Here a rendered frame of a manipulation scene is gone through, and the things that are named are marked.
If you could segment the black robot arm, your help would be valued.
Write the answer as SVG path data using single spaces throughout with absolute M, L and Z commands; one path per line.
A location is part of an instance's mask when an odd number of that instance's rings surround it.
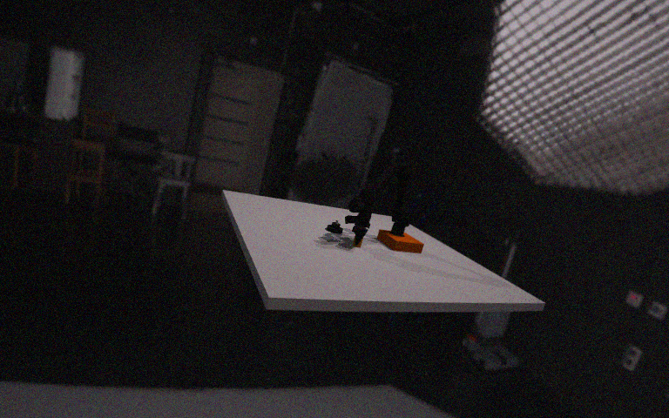
M 382 175 L 373 183 L 368 184 L 357 198 L 351 200 L 348 204 L 350 212 L 359 212 L 371 215 L 374 209 L 375 202 L 382 194 L 383 187 L 395 176 L 399 179 L 397 204 L 392 210 L 392 221 L 394 225 L 390 233 L 395 236 L 405 237 L 403 234 L 405 228 L 409 226 L 409 210 L 407 205 L 408 196 L 408 179 L 411 177 L 413 166 L 411 164 L 399 162 L 390 163 L 389 167 L 382 173 Z M 365 197 L 365 198 L 364 198 Z M 358 224 L 359 216 L 346 216 L 345 224 Z

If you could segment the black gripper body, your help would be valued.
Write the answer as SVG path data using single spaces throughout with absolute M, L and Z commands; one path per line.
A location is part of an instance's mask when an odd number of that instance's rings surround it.
M 370 227 L 369 221 L 371 219 L 371 215 L 365 214 L 365 213 L 359 213 L 358 214 L 358 216 L 359 216 L 358 224 L 353 227 L 352 232 L 359 233 L 361 235 L 365 235 L 366 231 L 367 231 L 366 227 L 368 229 Z

